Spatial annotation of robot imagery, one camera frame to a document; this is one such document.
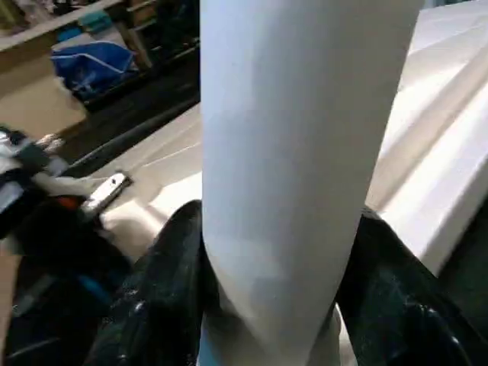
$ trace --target storage shelf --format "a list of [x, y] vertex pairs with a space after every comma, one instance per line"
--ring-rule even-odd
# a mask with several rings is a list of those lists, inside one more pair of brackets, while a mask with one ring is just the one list
[[105, 8], [110, 8], [119, 2], [122, 2], [122, 0], [99, 0], [96, 3], [51, 19], [50, 21], [45, 21], [44, 23], [38, 24], [31, 29], [14, 34], [13, 36], [0, 37], [0, 52], [28, 42], [29, 40], [33, 40], [34, 38], [40, 37], [43, 34], [55, 31], [58, 28], [77, 21], [81, 17], [92, 13], [93, 11], [100, 11]]

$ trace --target white tube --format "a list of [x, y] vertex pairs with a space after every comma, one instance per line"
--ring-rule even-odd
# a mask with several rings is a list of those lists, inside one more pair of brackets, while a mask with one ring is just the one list
[[202, 2], [204, 240], [246, 325], [223, 364], [307, 363], [421, 3]]

